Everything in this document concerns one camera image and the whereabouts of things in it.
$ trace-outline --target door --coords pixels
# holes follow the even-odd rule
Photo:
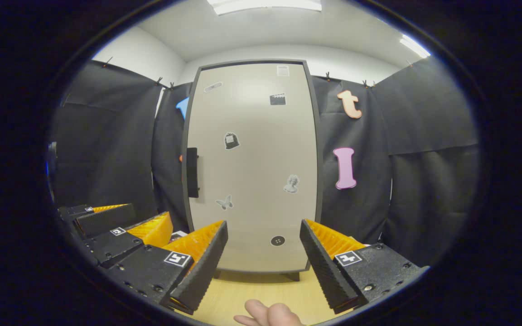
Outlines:
[[[201,68],[185,124],[196,148],[198,197],[188,197],[193,230],[226,220],[217,266],[244,272],[307,268],[302,219],[319,220],[317,107],[303,62]]]

